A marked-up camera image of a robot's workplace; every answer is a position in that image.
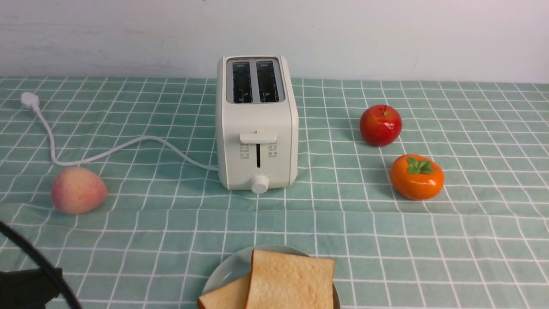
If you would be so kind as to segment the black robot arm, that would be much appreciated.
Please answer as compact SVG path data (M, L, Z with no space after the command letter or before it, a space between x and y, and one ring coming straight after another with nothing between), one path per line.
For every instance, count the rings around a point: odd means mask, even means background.
M0 272L2 309L45 309L60 291L41 269Z

